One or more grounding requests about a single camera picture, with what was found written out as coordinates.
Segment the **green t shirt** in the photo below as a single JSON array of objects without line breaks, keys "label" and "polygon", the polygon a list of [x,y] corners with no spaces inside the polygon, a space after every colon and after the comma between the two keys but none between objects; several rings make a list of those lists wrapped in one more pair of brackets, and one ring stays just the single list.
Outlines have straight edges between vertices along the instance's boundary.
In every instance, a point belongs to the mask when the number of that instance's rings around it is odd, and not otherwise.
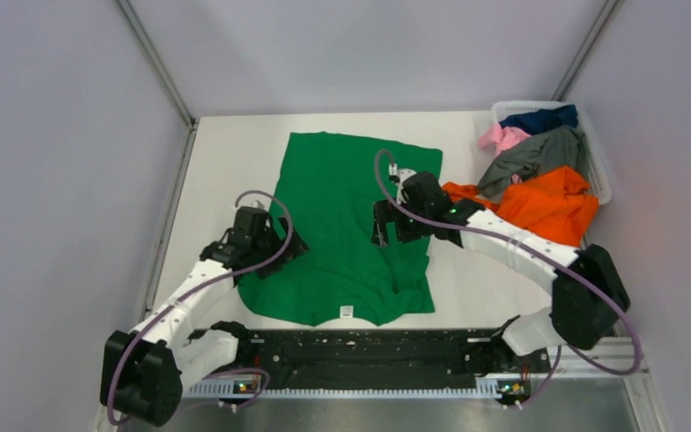
[{"label": "green t shirt", "polygon": [[383,199],[373,161],[387,149],[400,167],[438,175],[443,152],[393,140],[335,134],[289,136],[274,196],[309,250],[275,274],[244,276],[238,293],[253,313],[317,326],[343,317],[374,325],[435,312],[426,270],[428,239],[389,235],[372,243],[374,203]]}]

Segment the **orange t shirt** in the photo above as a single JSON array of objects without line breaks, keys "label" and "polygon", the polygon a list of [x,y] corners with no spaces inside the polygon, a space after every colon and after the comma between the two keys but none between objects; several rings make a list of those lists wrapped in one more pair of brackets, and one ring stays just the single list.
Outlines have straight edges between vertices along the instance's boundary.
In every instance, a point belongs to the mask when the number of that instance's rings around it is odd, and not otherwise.
[{"label": "orange t shirt", "polygon": [[573,247],[580,245],[600,207],[589,182],[568,166],[510,185],[498,202],[484,199],[473,184],[447,182],[442,189],[455,202],[471,199],[520,229]]}]

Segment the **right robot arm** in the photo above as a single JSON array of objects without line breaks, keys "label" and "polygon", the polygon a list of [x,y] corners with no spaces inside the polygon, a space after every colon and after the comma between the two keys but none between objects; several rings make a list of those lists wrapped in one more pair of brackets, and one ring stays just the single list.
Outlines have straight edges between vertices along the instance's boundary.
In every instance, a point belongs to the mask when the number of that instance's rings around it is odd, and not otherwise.
[{"label": "right robot arm", "polygon": [[398,240],[435,238],[485,256],[539,287],[551,301],[517,314],[498,327],[491,347],[494,364],[515,371],[528,355],[548,347],[594,348],[617,323],[628,321],[631,301],[609,252],[597,244],[584,248],[539,237],[499,217],[482,202],[454,201],[429,172],[393,168],[389,193],[377,182],[373,241],[388,244],[394,223]]}]

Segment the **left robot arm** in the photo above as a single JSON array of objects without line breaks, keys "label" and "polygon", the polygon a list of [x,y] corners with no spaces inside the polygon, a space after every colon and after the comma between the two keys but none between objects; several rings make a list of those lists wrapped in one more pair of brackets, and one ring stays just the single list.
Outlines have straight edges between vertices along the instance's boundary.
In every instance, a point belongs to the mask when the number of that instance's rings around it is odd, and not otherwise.
[{"label": "left robot arm", "polygon": [[178,288],[139,324],[106,340],[99,396],[109,423],[163,426],[196,383],[224,366],[247,369],[247,328],[236,321],[203,327],[201,320],[243,277],[265,278],[308,250],[289,211],[273,217],[260,205],[238,207],[232,226],[202,250]]}]

